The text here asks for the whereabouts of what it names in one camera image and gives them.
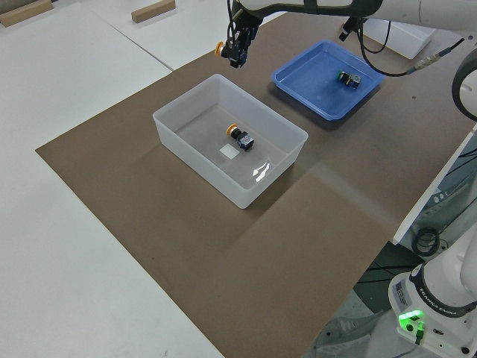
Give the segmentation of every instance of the brown table mat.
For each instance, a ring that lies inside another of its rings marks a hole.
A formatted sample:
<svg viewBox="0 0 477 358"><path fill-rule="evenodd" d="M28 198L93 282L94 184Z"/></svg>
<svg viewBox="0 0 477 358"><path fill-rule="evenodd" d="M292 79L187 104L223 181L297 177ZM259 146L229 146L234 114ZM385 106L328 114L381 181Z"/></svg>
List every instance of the brown table mat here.
<svg viewBox="0 0 477 358"><path fill-rule="evenodd" d="M205 55L37 150L226 358L303 354L473 126L450 95L460 54L385 79L333 123L271 83L341 23L288 13L260 29L243 69ZM356 37L344 46L358 54ZM214 73L309 133L246 210L163 147L152 119Z"/></svg>

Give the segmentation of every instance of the blue plastic tray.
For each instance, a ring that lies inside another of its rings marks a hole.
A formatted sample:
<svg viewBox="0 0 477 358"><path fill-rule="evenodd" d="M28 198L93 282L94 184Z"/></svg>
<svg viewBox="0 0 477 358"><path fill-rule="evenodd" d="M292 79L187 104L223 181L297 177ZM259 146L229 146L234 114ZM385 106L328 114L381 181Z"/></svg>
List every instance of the blue plastic tray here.
<svg viewBox="0 0 477 358"><path fill-rule="evenodd" d="M361 76L358 89L339 82L339 71ZM362 59L328 40L316 43L272 74L281 90L328 121L343 118L383 78Z"/></svg>

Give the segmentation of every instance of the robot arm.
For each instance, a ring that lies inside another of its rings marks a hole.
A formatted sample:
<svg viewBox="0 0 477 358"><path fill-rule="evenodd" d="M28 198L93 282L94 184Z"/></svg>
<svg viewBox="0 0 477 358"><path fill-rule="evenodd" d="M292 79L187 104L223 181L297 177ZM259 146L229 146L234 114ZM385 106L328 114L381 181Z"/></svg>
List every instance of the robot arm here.
<svg viewBox="0 0 477 358"><path fill-rule="evenodd" d="M227 41L215 53L242 67L263 18L278 11L386 19L451 30L469 40L477 36L477 0L233 0ZM459 110L477 121L477 49L464 62L452 95Z"/></svg>

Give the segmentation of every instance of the white label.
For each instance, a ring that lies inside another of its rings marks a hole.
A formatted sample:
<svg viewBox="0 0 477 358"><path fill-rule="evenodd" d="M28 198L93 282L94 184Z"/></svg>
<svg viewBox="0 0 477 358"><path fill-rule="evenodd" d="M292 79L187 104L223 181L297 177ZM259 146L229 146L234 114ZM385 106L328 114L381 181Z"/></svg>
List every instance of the white label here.
<svg viewBox="0 0 477 358"><path fill-rule="evenodd" d="M221 153L225 154L227 158L233 159L240 153L240 151L232 147L230 144L226 144L221 148Z"/></svg>

